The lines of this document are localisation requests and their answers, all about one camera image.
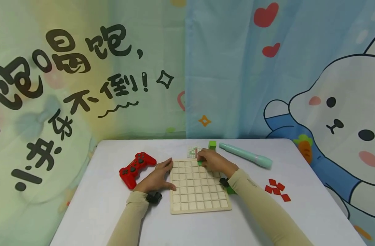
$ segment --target person's left hand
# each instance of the person's left hand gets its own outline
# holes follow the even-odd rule
[[[155,170],[139,182],[133,191],[141,191],[144,193],[160,189],[170,189],[175,191],[177,189],[175,185],[165,181],[165,174],[172,169],[173,165],[174,162],[172,161],[172,158],[157,164]]]

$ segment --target person's right hand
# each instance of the person's right hand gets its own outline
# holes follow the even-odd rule
[[[202,149],[197,153],[197,156],[198,161],[203,161],[202,166],[207,166],[215,172],[222,172],[227,178],[231,178],[238,170],[237,165],[219,155],[214,150]]]

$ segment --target hand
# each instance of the hand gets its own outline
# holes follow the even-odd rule
[[[165,181],[165,174],[172,169],[173,165],[172,158],[157,164],[155,170],[139,182],[133,191],[141,191],[144,193],[158,191],[160,189],[170,189],[175,191],[177,189],[175,185]]]
[[[219,155],[214,150],[202,149],[197,155],[197,160],[203,161],[202,166],[207,166],[215,172],[222,172],[227,178],[231,178],[239,169],[237,165]]]

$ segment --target light blue curtain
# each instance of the light blue curtain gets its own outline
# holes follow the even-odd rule
[[[293,140],[375,245],[375,0],[187,1],[187,138]]]

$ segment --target curtain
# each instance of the curtain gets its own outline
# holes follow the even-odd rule
[[[288,138],[375,245],[375,0],[188,1],[188,138]]]
[[[0,0],[0,246],[49,245],[100,140],[185,138],[184,5]]]

